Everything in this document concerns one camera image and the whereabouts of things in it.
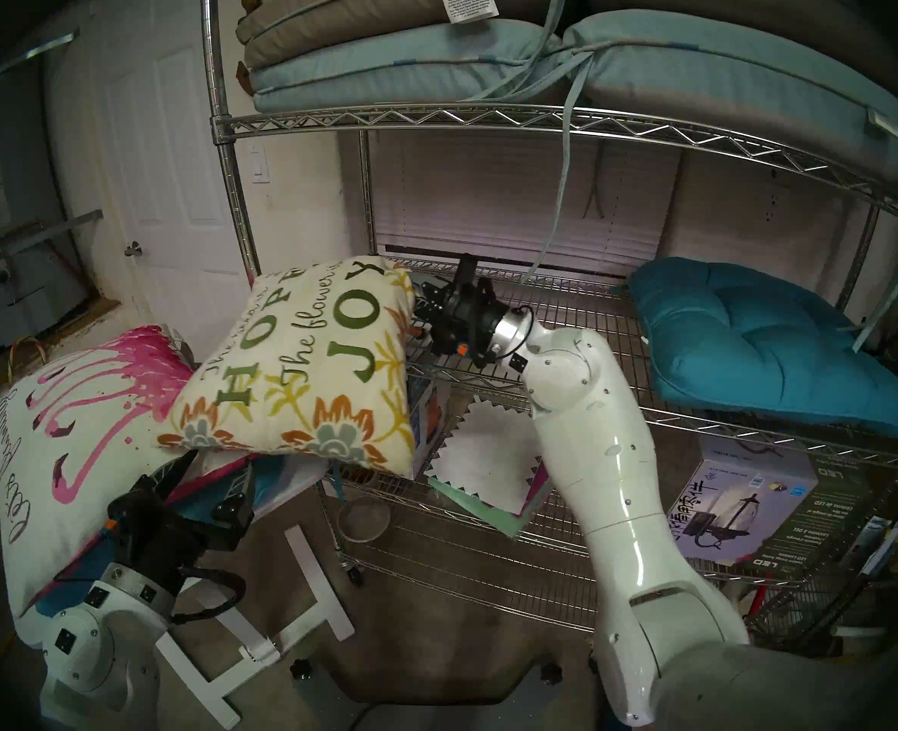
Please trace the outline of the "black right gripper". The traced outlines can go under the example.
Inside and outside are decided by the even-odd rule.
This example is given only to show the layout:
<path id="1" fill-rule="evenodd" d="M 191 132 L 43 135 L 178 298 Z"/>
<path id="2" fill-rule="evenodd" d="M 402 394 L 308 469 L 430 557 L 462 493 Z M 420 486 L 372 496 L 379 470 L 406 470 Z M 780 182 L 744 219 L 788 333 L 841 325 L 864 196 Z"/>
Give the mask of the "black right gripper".
<path id="1" fill-rule="evenodd" d="M 492 281 L 413 279 L 417 305 L 426 305 L 426 317 L 414 315 L 411 340 L 429 341 L 438 357 L 468 357 L 476 367 L 495 364 L 492 350 L 496 328 L 505 317 L 505 304 L 496 297 Z"/>

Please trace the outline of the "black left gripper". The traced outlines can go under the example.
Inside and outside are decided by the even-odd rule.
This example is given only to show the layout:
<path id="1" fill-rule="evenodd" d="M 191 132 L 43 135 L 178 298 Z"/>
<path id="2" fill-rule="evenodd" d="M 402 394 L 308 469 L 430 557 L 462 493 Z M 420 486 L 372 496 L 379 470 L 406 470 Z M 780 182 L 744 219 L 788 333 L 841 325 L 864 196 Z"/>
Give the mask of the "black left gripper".
<path id="1" fill-rule="evenodd" d="M 191 578 L 206 580 L 234 595 L 246 593 L 246 583 L 224 569 L 204 569 L 198 560 L 206 552 L 231 553 L 245 536 L 254 517 L 256 470 L 247 461 L 230 477 L 223 499 L 206 522 L 188 519 L 162 505 L 184 480 L 198 450 L 169 459 L 149 475 L 142 475 L 129 492 L 129 503 L 112 503 L 115 523 L 113 564 L 135 571 L 178 595 Z"/>

